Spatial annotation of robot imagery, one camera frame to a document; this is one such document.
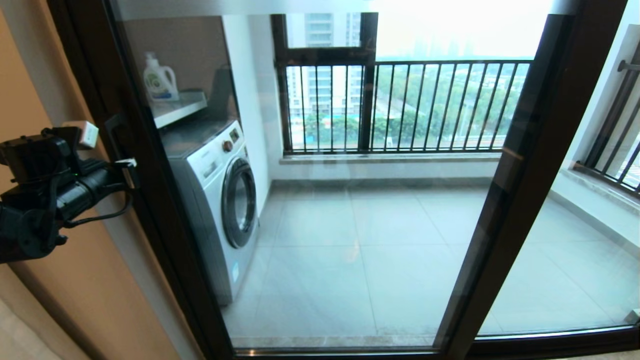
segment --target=front-loading washing machine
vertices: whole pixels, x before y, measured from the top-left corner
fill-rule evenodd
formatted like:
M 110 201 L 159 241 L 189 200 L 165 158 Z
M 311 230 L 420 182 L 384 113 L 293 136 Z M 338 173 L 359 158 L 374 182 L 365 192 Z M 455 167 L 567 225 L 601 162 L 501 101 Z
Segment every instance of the front-loading washing machine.
M 191 122 L 162 139 L 218 303 L 229 304 L 251 261 L 258 223 L 240 124 Z

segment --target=white detergent bottle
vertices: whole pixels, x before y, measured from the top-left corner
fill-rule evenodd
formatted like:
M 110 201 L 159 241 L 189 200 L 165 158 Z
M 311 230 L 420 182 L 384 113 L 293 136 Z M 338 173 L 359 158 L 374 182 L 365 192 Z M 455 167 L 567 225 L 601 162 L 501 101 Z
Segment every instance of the white detergent bottle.
M 149 98 L 152 101 L 179 100 L 173 69 L 168 66 L 160 66 L 155 53 L 145 53 L 145 56 L 147 57 L 147 68 L 142 76 Z

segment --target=washing machine door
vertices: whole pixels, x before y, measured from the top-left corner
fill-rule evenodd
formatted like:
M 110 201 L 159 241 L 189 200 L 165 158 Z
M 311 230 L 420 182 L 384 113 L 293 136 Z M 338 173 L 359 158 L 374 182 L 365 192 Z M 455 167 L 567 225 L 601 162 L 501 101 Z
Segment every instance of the washing machine door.
M 229 163 L 222 186 L 221 214 L 227 241 L 235 248 L 245 246 L 256 217 L 255 181 L 245 159 L 235 158 Z

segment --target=hazy sky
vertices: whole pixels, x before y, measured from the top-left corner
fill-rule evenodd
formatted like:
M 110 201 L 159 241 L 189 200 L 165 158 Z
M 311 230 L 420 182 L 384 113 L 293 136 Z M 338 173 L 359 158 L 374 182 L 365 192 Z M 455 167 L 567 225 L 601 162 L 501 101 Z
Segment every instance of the hazy sky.
M 446 49 L 457 44 L 460 58 L 533 58 L 553 0 L 414 1 L 412 8 L 379 10 L 377 59 L 451 59 Z M 422 44 L 415 54 L 416 43 Z M 438 49 L 427 57 L 425 47 Z

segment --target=black railing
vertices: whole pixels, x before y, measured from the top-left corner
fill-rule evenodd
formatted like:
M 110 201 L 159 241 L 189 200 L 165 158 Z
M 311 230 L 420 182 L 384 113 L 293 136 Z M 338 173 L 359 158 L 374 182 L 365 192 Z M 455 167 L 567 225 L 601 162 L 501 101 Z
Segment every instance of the black railing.
M 499 151 L 530 64 L 381 61 L 370 85 L 363 65 L 287 66 L 285 153 Z
M 622 84 L 587 159 L 575 168 L 640 197 L 640 98 L 631 99 L 640 74 L 640 45 L 631 64 L 623 60 L 618 71 L 625 71 Z

